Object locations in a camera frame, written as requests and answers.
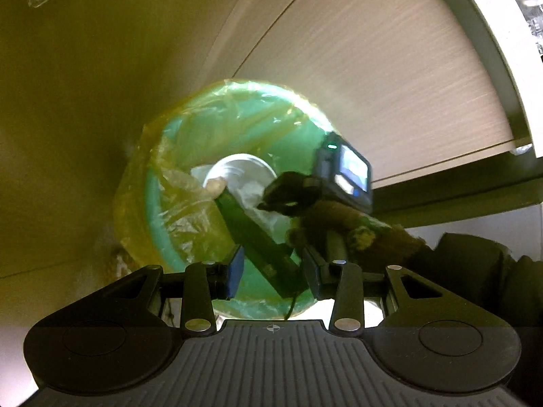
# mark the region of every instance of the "yellow plastic bag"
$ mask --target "yellow plastic bag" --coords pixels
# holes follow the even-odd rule
[[[115,231],[140,265],[183,271],[222,261],[233,247],[213,198],[189,172],[235,153],[250,153],[274,171],[309,174],[314,151],[332,130],[306,99],[272,84],[222,81],[181,101],[146,125],[119,185]],[[278,318],[289,310],[260,273],[246,271],[235,300],[217,302],[226,316]],[[313,303],[298,297],[296,312]]]

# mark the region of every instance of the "sleeve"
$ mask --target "sleeve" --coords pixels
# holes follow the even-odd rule
[[[522,354],[508,387],[529,405],[543,405],[543,262],[491,240],[444,234],[435,250],[409,258],[406,267],[511,324]]]

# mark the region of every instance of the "glove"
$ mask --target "glove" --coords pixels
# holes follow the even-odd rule
[[[422,250],[423,239],[409,235],[401,226],[390,226],[355,208],[320,200],[319,179],[287,172],[268,186],[260,209],[296,216],[287,243],[301,254],[313,245],[327,258],[327,234],[336,232],[347,247],[349,261],[364,271],[383,273],[388,265],[402,265]]]

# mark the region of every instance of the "garbage bin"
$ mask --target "garbage bin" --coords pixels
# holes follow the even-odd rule
[[[316,106],[287,88],[237,80],[211,85],[144,128],[115,198],[116,236],[139,266],[181,272],[195,261],[221,261],[233,241],[191,169],[249,153],[276,174],[309,174],[332,129]],[[284,231],[282,237],[276,242],[284,242]],[[293,261],[300,259],[293,254]],[[295,304],[279,295],[246,258],[236,298],[214,308],[226,317],[277,319],[313,303],[309,290]]]

